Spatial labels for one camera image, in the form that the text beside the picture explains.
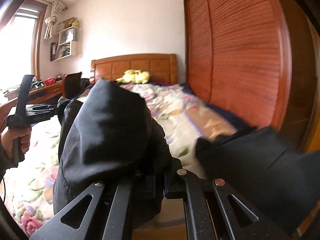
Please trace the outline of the person's left hand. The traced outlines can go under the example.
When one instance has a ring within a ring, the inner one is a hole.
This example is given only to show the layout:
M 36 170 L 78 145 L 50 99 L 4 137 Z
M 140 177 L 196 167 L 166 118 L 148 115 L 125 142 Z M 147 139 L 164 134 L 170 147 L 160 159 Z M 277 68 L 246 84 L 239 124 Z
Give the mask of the person's left hand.
M 5 128 L 1 133 L 1 145 L 5 155 L 11 159 L 14 155 L 14 149 L 17 147 L 17 140 L 20 139 L 20 149 L 23 153 L 30 147 L 31 127 L 28 128 Z

